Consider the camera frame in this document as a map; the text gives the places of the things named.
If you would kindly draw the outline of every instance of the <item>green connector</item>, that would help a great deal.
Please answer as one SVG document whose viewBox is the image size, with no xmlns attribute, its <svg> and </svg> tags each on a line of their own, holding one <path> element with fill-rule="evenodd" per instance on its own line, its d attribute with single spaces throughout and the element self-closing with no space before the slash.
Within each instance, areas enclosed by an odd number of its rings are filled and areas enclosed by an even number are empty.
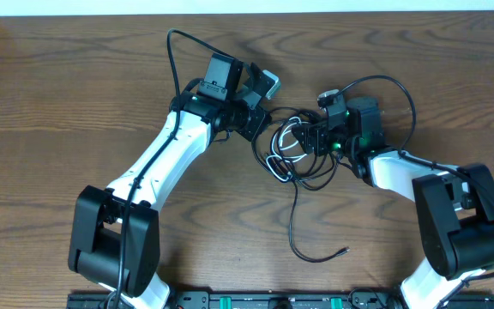
<svg viewBox="0 0 494 309">
<path fill-rule="evenodd" d="M 342 298 L 331 299 L 331 309 L 342 309 Z"/>
<path fill-rule="evenodd" d="M 220 309 L 232 309 L 232 298 L 220 297 Z"/>
</svg>

